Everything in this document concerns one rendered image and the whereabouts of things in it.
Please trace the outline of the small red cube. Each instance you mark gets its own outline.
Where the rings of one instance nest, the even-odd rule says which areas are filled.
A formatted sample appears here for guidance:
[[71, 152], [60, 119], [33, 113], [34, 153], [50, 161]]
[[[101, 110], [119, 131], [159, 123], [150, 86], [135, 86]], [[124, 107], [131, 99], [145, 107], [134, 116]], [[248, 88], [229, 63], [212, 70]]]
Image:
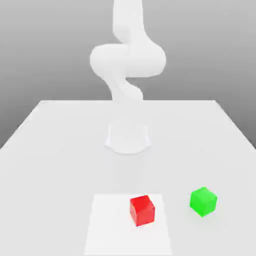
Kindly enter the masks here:
[[131, 198], [129, 212], [136, 227], [155, 221], [156, 208], [148, 195]]

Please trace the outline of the small green cube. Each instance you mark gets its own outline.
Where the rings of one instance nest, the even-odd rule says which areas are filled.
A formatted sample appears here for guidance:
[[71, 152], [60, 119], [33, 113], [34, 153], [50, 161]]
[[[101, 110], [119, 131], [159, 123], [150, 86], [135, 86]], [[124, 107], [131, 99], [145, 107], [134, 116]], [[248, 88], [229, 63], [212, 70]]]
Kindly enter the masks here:
[[191, 193], [189, 206], [204, 217], [215, 210], [217, 199], [217, 195], [204, 186]]

